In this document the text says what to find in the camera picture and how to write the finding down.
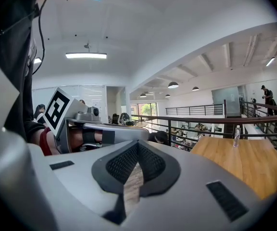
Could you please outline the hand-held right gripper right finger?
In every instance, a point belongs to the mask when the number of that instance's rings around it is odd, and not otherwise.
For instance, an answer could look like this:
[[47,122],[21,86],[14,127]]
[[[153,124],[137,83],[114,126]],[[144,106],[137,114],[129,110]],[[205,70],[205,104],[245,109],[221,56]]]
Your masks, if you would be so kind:
[[247,231],[276,199],[261,199],[246,183],[213,161],[148,141],[138,142],[165,161],[162,173],[144,183],[148,194],[120,224],[123,231]]

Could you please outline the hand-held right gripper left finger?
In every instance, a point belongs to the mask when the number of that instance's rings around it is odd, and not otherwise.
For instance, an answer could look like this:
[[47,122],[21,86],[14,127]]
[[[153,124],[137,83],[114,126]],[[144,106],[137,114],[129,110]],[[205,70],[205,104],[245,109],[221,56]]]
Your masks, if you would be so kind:
[[139,215],[123,217],[123,196],[104,191],[92,176],[92,165],[103,156],[130,149],[127,141],[102,149],[45,157],[29,144],[29,226],[37,231],[137,231]]

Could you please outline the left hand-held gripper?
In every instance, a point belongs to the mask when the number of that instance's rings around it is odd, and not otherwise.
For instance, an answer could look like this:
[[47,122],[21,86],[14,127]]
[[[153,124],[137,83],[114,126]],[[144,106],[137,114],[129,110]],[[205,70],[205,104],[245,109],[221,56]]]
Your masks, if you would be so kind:
[[[55,136],[57,150],[61,154],[71,152],[71,129],[83,128],[84,124],[101,124],[98,108],[86,106],[60,88],[54,92],[43,117]],[[149,132],[144,128],[102,125],[101,130],[104,144],[146,141],[149,138]]]

